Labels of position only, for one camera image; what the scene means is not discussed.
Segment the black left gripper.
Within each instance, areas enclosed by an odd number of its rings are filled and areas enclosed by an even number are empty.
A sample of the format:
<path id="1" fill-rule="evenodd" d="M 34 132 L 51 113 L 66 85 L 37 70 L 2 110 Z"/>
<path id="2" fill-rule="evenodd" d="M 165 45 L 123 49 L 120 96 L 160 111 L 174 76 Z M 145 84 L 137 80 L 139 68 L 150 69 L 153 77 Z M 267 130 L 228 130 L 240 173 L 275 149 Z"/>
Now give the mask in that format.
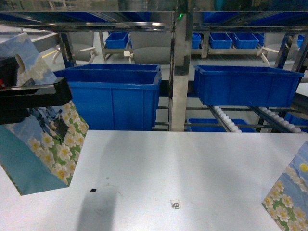
<path id="1" fill-rule="evenodd" d="M 0 123 L 20 123 L 29 116 L 28 108 L 61 106 L 72 99 L 72 93 L 65 77 L 59 77 L 51 84 L 29 84 L 18 87 L 17 68 L 14 57 L 0 59 Z"/>

